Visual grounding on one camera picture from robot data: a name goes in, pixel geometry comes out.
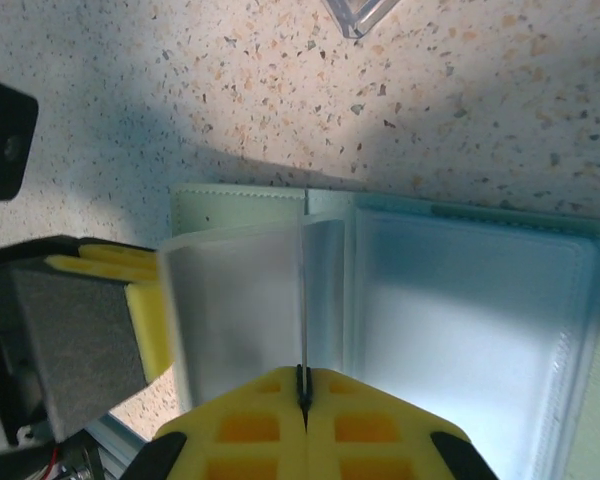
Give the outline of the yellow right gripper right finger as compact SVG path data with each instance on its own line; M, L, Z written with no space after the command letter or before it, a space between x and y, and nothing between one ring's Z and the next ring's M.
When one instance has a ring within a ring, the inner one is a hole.
M498 480L450 421L332 370L310 378L308 480Z

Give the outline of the blue card tray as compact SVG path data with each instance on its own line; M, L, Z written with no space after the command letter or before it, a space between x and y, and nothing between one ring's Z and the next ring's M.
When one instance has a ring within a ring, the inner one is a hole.
M499 480L600 480L600 219L228 184L171 219L186 409L307 362L458 425Z

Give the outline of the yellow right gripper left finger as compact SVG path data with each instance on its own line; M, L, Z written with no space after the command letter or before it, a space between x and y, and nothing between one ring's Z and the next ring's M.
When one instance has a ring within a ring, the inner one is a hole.
M296 369L281 367L167 422L124 480L307 480Z

